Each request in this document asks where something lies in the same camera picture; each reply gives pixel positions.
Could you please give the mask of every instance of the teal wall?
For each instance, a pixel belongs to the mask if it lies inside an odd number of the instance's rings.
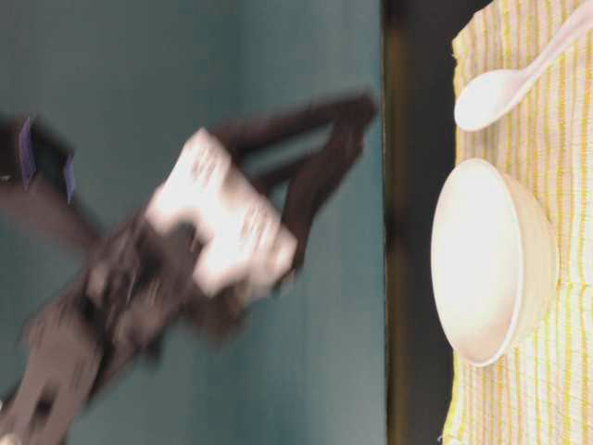
[[[138,207],[198,126],[316,95],[380,95],[379,2],[4,0],[0,112],[34,113],[77,148],[104,225]],[[325,208],[290,292],[210,350],[182,328],[80,418],[71,444],[383,444],[385,292],[380,124]],[[0,385],[19,326],[79,259],[0,219]]]

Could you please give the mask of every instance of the striped tablecloth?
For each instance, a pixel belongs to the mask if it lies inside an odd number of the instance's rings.
[[[495,0],[453,41],[455,92],[522,68],[579,0]],[[552,222],[561,277],[548,316],[498,362],[455,356],[445,444],[593,444],[593,35],[577,40],[509,115],[457,130],[457,162],[484,158],[520,181]]]

